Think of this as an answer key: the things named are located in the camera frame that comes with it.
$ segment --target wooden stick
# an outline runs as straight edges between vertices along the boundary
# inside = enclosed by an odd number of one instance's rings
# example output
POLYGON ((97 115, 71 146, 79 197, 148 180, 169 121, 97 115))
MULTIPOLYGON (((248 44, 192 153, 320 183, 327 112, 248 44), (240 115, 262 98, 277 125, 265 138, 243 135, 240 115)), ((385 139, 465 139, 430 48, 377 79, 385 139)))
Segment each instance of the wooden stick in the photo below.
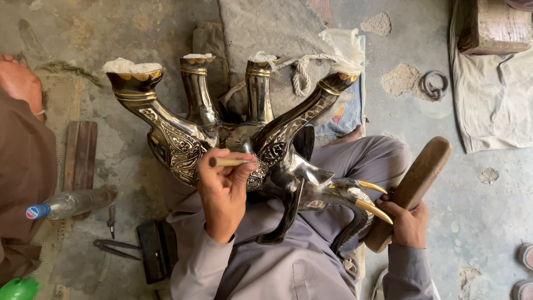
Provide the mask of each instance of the wooden stick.
POLYGON ((251 163, 256 163, 256 162, 253 162, 253 161, 245 161, 245 160, 234 160, 234 159, 223 159, 223 158, 220 158, 220 157, 212 157, 209 159, 209 166, 211 168, 216 168, 216 167, 233 167, 233 166, 236 166, 236 165, 240 165, 240 164, 243 164, 245 162, 251 162, 251 163))
MULTIPOLYGON (((448 140, 443 137, 432 138, 415 159, 390 201, 407 210, 415 208, 448 161, 450 153, 451 144, 448 140)), ((392 225, 377 219, 365 239, 366 246, 380 253, 391 242, 392 229, 392 225)))

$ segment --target gold tusk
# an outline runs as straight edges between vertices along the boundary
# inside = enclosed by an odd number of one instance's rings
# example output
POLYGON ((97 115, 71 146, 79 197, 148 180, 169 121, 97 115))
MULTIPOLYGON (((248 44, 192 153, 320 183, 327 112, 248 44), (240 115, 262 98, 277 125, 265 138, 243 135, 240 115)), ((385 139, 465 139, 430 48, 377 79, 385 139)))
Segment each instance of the gold tusk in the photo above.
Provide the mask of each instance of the gold tusk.
POLYGON ((357 199, 356 200, 356 206, 366 210, 367 212, 369 212, 371 214, 374 214, 374 216, 377 216, 381 220, 384 220, 385 222, 387 222, 387 223, 392 225, 391 217, 389 217, 385 212, 383 212, 383 210, 375 207, 374 205, 368 204, 368 203, 366 203, 365 201, 363 201, 361 199, 357 199))
POLYGON ((357 182, 362 187, 370 188, 371 190, 382 192, 383 194, 387 194, 387 191, 384 188, 382 188, 382 187, 380 187, 378 185, 375 185, 373 183, 370 183, 368 181, 364 181, 364 180, 361 180, 361 179, 357 179, 357 182))

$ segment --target bare foot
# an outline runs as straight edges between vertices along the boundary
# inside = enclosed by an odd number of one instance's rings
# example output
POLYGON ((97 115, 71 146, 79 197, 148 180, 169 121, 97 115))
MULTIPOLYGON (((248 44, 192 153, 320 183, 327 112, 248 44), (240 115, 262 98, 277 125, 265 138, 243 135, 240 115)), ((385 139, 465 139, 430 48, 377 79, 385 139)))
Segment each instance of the bare foot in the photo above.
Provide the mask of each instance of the bare foot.
POLYGON ((362 135, 363 135, 363 126, 357 125, 356 128, 352 130, 352 132, 348 133, 347 135, 345 135, 344 137, 336 141, 332 141, 331 143, 327 144, 326 147, 343 144, 343 143, 349 143, 351 141, 358 140, 359 138, 361 138, 362 135))
MULTIPOLYGON (((15 99, 26 101, 33 114, 43 110, 42 86, 39 77, 11 55, 0 54, 0 86, 15 99)), ((37 118, 44 121, 44 116, 37 118)))

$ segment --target hand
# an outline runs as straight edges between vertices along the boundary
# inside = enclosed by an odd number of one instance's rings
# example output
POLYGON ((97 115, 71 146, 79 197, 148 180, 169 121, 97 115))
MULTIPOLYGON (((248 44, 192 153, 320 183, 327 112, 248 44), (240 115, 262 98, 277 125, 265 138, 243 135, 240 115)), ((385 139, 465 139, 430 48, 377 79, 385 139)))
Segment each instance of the hand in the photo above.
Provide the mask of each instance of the hand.
POLYGON ((394 217, 392 243, 404 247, 426 248, 427 208, 424 202, 408 211, 394 202, 388 202, 390 198, 391 194, 384 194, 376 200, 376 204, 394 217))
POLYGON ((205 230, 219 242, 229 242, 246 211, 246 180, 259 164, 248 153, 230 152, 228 149, 210 149, 198 161, 198 193, 205 213, 205 230), (209 166, 209 159, 241 159, 251 162, 235 167, 209 166))

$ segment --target man's right hand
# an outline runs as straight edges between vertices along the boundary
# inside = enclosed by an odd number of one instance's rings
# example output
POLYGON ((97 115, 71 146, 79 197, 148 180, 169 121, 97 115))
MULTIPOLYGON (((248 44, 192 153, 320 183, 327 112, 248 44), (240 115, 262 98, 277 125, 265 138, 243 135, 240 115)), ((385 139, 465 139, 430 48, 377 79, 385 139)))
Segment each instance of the man's right hand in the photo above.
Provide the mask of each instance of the man's right hand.
POLYGON ((392 243, 404 247, 426 248, 427 208, 424 202, 408 211, 394 202, 389 202, 390 198, 391 194, 384 194, 376 200, 376 204, 394 217, 392 243))

